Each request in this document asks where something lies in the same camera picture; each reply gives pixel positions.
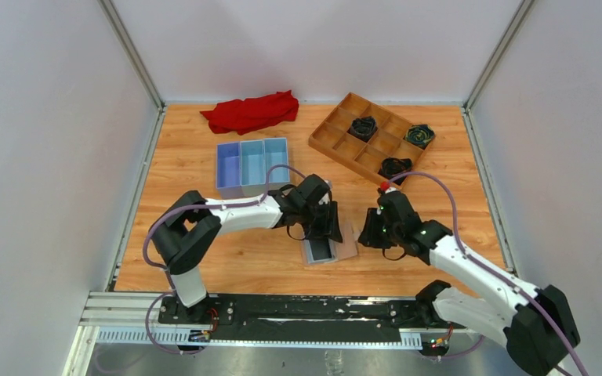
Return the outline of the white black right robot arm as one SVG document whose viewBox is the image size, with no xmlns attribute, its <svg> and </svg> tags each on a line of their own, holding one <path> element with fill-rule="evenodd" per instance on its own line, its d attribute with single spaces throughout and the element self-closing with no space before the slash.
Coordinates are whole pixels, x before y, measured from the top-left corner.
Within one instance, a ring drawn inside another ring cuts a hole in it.
<svg viewBox="0 0 602 376">
<path fill-rule="evenodd" d="M 547 375 L 581 338 L 566 295 L 557 287 L 540 288 L 507 273 L 470 250 L 448 227 L 423 221 L 399 190 L 380 190 L 367 210 L 358 239 L 365 247 L 402 249 L 442 270 L 477 293 L 461 292 L 442 280 L 423 288 L 416 300 L 428 323 L 444 321 L 475 331 L 502 346 L 529 375 Z"/>
</svg>

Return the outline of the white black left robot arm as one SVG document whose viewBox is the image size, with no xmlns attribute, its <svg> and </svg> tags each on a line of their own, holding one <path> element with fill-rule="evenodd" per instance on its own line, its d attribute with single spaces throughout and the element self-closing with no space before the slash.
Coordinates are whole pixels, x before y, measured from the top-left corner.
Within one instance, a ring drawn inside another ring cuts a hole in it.
<svg viewBox="0 0 602 376">
<path fill-rule="evenodd" d="M 196 190 L 188 191 L 151 226 L 145 243 L 153 244 L 161 256 L 177 301 L 190 308 L 208 295 L 199 265 L 217 237 L 295 225 L 303 228 L 304 240 L 343 242 L 338 204 L 329 184 L 318 175 L 232 200 L 208 199 Z"/>
</svg>

